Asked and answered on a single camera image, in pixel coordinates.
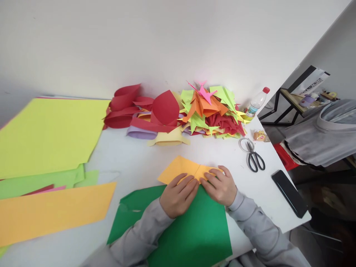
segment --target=plastic bottle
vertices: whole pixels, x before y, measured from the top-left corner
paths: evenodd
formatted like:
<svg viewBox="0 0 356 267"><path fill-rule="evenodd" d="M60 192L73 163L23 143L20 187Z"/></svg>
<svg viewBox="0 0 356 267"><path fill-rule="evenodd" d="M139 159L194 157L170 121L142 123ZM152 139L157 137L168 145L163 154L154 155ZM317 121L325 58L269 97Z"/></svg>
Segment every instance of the plastic bottle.
<svg viewBox="0 0 356 267"><path fill-rule="evenodd" d="M258 109L262 107L264 101L266 100L266 96L270 89L268 87L263 88L262 92L255 96L249 106L247 107L247 111L245 112L247 116L253 117Z"/></svg>

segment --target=hand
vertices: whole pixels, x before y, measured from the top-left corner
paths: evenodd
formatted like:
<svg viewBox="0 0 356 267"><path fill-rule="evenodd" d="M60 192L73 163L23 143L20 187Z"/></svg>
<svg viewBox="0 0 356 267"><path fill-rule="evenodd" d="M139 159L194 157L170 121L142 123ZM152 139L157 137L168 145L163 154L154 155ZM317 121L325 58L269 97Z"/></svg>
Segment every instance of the hand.
<svg viewBox="0 0 356 267"><path fill-rule="evenodd" d="M178 184L186 175L187 173L180 174L174 178L159 199L164 212L171 219L183 215L198 192L199 182L193 175L187 176Z"/></svg>
<svg viewBox="0 0 356 267"><path fill-rule="evenodd" d="M200 178L200 182L213 200L221 205L231 206L237 194L237 187L230 171L224 166L219 165L218 167L224 171L225 175L217 169L211 169L209 172L215 174L218 178L205 172L204 176L210 184L203 178Z"/></svg>

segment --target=black phone case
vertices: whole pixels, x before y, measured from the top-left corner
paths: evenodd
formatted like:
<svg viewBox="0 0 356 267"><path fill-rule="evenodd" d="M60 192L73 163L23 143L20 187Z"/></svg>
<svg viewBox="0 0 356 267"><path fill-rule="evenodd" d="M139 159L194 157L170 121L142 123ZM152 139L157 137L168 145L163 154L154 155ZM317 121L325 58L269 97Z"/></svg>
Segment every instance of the black phone case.
<svg viewBox="0 0 356 267"><path fill-rule="evenodd" d="M276 183L277 187L284 195L285 199L292 207L292 210L298 218L303 218L304 214L308 211L308 206L299 195L293 184L289 181L283 171L279 170L272 175L272 180Z"/></svg>

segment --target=red bottle cap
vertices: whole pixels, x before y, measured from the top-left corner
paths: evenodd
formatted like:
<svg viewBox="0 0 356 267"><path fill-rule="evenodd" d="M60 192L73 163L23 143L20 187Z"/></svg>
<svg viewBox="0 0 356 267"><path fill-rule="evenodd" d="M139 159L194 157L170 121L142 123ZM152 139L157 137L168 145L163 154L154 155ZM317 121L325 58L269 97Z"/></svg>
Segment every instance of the red bottle cap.
<svg viewBox="0 0 356 267"><path fill-rule="evenodd" d="M265 88L263 88L263 92L269 93L269 92L270 92L270 89L269 89L268 87L265 87Z"/></svg>

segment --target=snack package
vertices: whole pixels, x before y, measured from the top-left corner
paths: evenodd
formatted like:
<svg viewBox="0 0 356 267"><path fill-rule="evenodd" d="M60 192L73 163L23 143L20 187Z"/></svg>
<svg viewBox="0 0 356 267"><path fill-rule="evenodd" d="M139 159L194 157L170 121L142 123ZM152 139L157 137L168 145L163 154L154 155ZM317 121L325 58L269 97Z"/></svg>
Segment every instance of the snack package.
<svg viewBox="0 0 356 267"><path fill-rule="evenodd" d="M270 142L267 134L264 131L256 130L253 132L253 139L255 141Z"/></svg>

